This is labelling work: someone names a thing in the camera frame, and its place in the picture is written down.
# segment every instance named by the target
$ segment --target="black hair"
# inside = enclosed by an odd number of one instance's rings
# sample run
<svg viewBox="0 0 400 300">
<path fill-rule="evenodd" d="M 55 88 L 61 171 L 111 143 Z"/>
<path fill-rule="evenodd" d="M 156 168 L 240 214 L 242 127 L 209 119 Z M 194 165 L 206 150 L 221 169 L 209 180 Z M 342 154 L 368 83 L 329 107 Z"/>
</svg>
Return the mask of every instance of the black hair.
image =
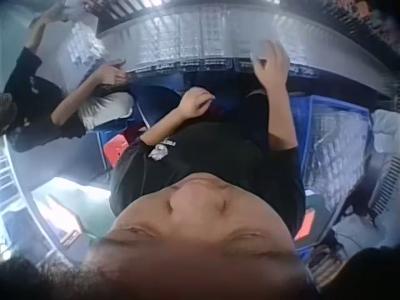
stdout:
<svg viewBox="0 0 400 300">
<path fill-rule="evenodd" d="M 139 289 L 135 289 L 134 286 L 122 287 L 117 281 L 113 281 L 98 270 L 67 267 L 61 263 L 38 268 L 23 257 L 12 257 L 0 264 L 0 293 L 2 299 L 7 300 L 143 299 Z M 278 299 L 317 299 L 317 297 L 315 287 L 302 281 L 287 286 L 285 291 L 279 292 Z"/>
</svg>

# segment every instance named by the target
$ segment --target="hand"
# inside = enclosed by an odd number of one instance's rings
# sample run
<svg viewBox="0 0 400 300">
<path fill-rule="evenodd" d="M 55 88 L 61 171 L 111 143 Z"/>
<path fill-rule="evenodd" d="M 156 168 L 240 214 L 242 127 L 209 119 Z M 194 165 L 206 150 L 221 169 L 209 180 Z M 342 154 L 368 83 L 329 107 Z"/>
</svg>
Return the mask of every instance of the hand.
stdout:
<svg viewBox="0 0 400 300">
<path fill-rule="evenodd" d="M 127 74 L 120 70 L 122 64 L 108 65 L 103 64 L 96 72 L 93 73 L 97 84 L 106 84 L 112 86 L 120 86 L 127 81 Z"/>
<path fill-rule="evenodd" d="M 202 116 L 211 105 L 215 97 L 201 87 L 192 87 L 183 95 L 177 110 L 184 119 Z"/>
<path fill-rule="evenodd" d="M 66 0 L 56 1 L 47 11 L 42 13 L 39 17 L 39 22 L 42 24 L 49 24 L 53 22 L 63 21 L 66 22 L 67 17 L 63 13 L 68 7 L 65 6 Z"/>
<path fill-rule="evenodd" d="M 254 72 L 267 92 L 276 87 L 285 89 L 290 69 L 289 56 L 279 42 L 268 41 L 267 46 L 269 50 L 262 57 L 267 59 L 264 66 L 259 57 L 251 56 Z"/>
</svg>

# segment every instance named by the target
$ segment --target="black shirt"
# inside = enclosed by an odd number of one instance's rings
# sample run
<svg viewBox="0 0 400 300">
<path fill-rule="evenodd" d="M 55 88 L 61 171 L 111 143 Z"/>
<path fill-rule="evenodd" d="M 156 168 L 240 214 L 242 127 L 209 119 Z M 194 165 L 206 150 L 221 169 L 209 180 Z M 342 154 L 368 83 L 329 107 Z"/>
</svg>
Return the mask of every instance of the black shirt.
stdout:
<svg viewBox="0 0 400 300">
<path fill-rule="evenodd" d="M 124 152 L 114 170 L 110 205 L 117 216 L 142 195 L 193 173 L 209 173 L 265 200 L 292 236 L 305 211 L 297 149 L 261 150 L 233 124 L 202 122 L 150 147 L 141 140 Z"/>
<path fill-rule="evenodd" d="M 4 88 L 5 93 L 12 94 L 12 101 L 17 106 L 17 117 L 7 131 L 7 138 L 19 152 L 57 138 L 85 134 L 77 113 L 61 127 L 51 121 L 51 114 L 63 100 L 63 94 L 55 84 L 35 76 L 41 64 L 39 57 L 24 48 Z"/>
</svg>

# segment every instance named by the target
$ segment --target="forearm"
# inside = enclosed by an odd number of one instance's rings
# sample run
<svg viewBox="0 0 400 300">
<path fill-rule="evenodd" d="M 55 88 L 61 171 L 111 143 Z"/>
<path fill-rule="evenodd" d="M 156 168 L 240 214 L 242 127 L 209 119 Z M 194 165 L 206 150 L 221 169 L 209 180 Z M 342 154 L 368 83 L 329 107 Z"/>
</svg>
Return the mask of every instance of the forearm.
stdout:
<svg viewBox="0 0 400 300">
<path fill-rule="evenodd" d="M 148 129 L 141 140 L 148 146 L 155 146 L 168 138 L 185 121 L 177 109 L 172 110 L 157 124 Z"/>
<path fill-rule="evenodd" d="M 285 86 L 267 91 L 269 99 L 269 147 L 282 151 L 298 146 L 290 100 Z"/>
<path fill-rule="evenodd" d="M 68 95 L 52 112 L 51 120 L 57 126 L 62 126 L 92 94 L 99 85 L 95 76 L 89 76 L 74 92 Z"/>
<path fill-rule="evenodd" d="M 25 47 L 28 48 L 33 53 L 36 53 L 38 51 L 40 43 L 42 42 L 43 39 L 45 28 L 46 28 L 46 23 L 41 19 L 38 19 L 35 25 L 33 26 L 29 41 L 25 44 Z"/>
</svg>

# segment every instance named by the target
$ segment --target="nose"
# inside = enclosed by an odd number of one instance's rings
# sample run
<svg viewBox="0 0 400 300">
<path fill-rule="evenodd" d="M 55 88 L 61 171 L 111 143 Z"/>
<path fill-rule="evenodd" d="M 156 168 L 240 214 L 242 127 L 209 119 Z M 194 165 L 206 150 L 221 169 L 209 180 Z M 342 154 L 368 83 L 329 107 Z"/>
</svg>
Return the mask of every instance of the nose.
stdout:
<svg viewBox="0 0 400 300">
<path fill-rule="evenodd" d="M 225 190 L 202 179 L 184 183 L 170 198 L 172 218 L 181 229 L 205 229 L 221 217 L 226 204 Z"/>
</svg>

